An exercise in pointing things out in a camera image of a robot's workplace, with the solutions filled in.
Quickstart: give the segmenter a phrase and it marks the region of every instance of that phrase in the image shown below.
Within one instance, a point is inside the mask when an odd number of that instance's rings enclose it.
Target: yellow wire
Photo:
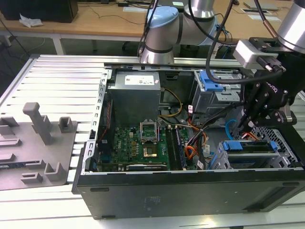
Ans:
[[[179,104],[180,104],[180,108],[178,110],[177,113],[174,113],[174,114],[165,114],[165,115],[159,115],[159,117],[163,117],[163,118],[170,118],[170,117],[174,117],[178,114],[180,114],[180,112],[182,111],[182,103],[181,103],[181,100],[178,98],[178,96],[172,92],[170,89],[167,89],[167,88],[164,88],[165,91],[168,91],[170,92],[178,101],[179,101]]]

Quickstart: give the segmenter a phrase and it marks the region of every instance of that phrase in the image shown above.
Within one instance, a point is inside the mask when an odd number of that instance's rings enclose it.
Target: aluminum profile table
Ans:
[[[17,122],[29,121],[22,113],[26,102],[39,102],[50,121],[70,116],[78,122],[67,185],[0,192],[0,228],[91,229],[202,229],[244,226],[245,229],[305,228],[305,192],[267,213],[202,215],[189,217],[94,220],[81,195],[71,193],[75,168],[88,137],[100,72],[104,62],[133,62],[133,57],[47,56],[29,59],[0,98],[0,117],[13,115]],[[204,66],[203,59],[176,59],[176,63]],[[212,65],[236,66],[236,61],[214,60]],[[292,106],[299,122],[295,126],[305,139],[305,102],[299,94]]]

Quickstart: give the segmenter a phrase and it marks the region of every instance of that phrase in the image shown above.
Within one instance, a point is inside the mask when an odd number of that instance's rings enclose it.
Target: table leg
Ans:
[[[54,43],[57,55],[65,55],[66,54],[66,51],[63,47],[63,44],[62,44],[60,38],[53,38],[53,43]]]
[[[92,41],[93,52],[97,52],[97,41],[96,40],[91,40],[91,41]]]
[[[3,43],[5,44],[6,47],[10,47],[11,46],[11,42],[9,40],[9,37],[10,36],[7,36],[7,35],[3,36],[3,38],[4,38]]]

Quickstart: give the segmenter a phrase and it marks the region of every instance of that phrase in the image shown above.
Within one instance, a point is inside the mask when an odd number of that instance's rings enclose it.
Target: wooden desk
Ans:
[[[260,0],[260,2],[273,3],[278,7],[291,7],[292,2],[279,0]],[[229,0],[215,0],[215,13],[225,14]],[[253,36],[270,37],[267,29],[261,21],[252,20],[247,14],[243,13],[240,8],[246,8],[243,1],[240,0],[239,6],[234,6],[234,10],[226,23],[226,29],[231,32],[235,40],[248,39]],[[278,16],[283,20],[288,13],[287,8],[282,8],[278,12],[274,12],[274,16]],[[124,12],[123,7],[117,5],[111,6],[91,6],[79,4],[79,12],[72,23],[58,23],[43,21],[43,26],[28,28],[18,21],[7,21],[1,16],[6,26],[16,36],[31,37],[48,37],[52,38],[57,54],[65,54],[61,44],[61,39],[90,39],[90,40],[110,40],[110,41],[139,41],[143,32],[143,24],[146,13],[143,12]],[[280,22],[272,21],[271,24],[277,30],[281,25]],[[5,28],[0,25],[0,35],[9,35]]]

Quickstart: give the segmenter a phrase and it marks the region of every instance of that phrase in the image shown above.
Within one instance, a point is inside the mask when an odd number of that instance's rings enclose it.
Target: blue connector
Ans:
[[[206,74],[206,71],[204,70],[200,71],[200,79],[204,89],[207,92],[222,92],[224,90],[224,88],[220,84],[214,83],[212,80],[210,80],[208,75]]]
[[[277,144],[276,144],[275,141],[271,141],[271,142],[270,142],[270,145],[271,145],[272,149],[273,149],[275,152],[278,150],[278,146],[277,146]]]
[[[223,148],[225,151],[229,150],[229,145],[227,142],[223,142]]]
[[[230,150],[243,150],[243,146],[239,141],[225,141],[223,143],[223,146],[224,145],[226,145],[226,147]]]

